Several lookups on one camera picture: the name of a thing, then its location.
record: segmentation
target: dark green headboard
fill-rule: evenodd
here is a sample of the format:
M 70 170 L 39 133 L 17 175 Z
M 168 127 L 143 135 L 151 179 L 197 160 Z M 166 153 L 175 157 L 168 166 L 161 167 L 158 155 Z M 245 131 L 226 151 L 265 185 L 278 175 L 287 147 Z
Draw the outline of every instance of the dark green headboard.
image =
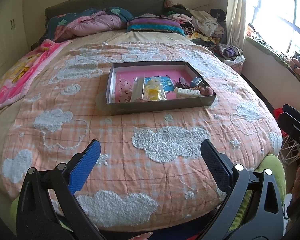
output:
M 46 23 L 54 16 L 80 12 L 85 9 L 102 9 L 117 6 L 128 10 L 134 17 L 144 13 L 152 13 L 160 16 L 164 13 L 165 0 L 69 0 L 46 8 Z

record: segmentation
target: blue gripper pad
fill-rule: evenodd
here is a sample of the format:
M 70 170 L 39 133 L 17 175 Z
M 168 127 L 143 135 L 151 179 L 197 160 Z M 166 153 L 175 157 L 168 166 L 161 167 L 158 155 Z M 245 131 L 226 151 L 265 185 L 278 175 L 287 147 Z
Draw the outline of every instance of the blue gripper pad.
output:
M 99 159 L 101 153 L 100 143 L 97 140 L 93 140 L 83 153 L 83 157 L 70 173 L 68 187 L 72 195 L 82 189 L 90 172 Z
M 231 163 L 229 158 L 226 155 L 223 156 L 223 154 L 220 154 L 208 139 L 201 143 L 201 156 L 218 185 L 218 188 L 226 192 L 226 194 L 229 194 L 233 174 L 231 170 L 232 167 L 229 167 Z

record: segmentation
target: open box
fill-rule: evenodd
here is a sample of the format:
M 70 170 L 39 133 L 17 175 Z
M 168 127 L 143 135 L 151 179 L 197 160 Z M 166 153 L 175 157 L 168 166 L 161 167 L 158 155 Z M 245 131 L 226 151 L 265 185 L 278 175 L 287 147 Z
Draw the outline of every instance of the open box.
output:
M 110 69 L 106 90 L 106 101 L 111 115 L 210 106 L 216 98 L 215 92 L 211 96 L 179 99 L 176 99 L 175 95 L 173 96 L 174 93 L 168 93 L 166 94 L 168 100 L 163 101 L 116 103 L 117 79 L 126 79 L 133 84 L 134 79 L 141 75 L 146 78 L 168 75 L 172 80 L 179 80 L 180 77 L 183 77 L 189 83 L 195 77 L 199 77 L 206 86 L 210 86 L 188 62 L 138 61 L 114 63 Z

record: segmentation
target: peach plaid quilt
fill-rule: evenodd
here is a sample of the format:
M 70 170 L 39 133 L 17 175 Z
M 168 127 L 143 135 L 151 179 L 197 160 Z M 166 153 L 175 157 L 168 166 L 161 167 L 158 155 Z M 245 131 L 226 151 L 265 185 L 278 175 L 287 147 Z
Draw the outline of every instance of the peach plaid quilt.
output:
M 152 60 L 189 62 L 216 100 L 209 107 L 110 116 L 105 91 L 111 64 Z M 5 140 L 1 176 L 15 198 L 28 168 L 52 169 L 97 139 L 100 159 L 76 193 L 82 208 L 101 229 L 155 230 L 202 216 L 224 199 L 200 155 L 206 138 L 248 170 L 265 155 L 277 155 L 282 143 L 264 103 L 204 47 L 84 45 L 52 65 L 23 100 Z

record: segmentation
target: pink blanket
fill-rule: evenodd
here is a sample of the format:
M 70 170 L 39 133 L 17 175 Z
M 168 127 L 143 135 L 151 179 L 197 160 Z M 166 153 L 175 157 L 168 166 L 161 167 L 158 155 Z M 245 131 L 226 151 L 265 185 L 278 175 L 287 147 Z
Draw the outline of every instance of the pink blanket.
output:
M 78 22 L 76 25 L 69 24 L 64 33 L 60 36 L 61 40 L 68 40 L 74 37 L 83 37 L 94 33 L 109 32 L 112 30 L 125 29 L 127 24 L 117 15 L 107 14 L 99 11 L 93 18 Z
M 71 41 L 55 43 L 45 40 L 41 46 L 23 56 L 0 81 L 0 109 L 23 98 L 44 67 Z

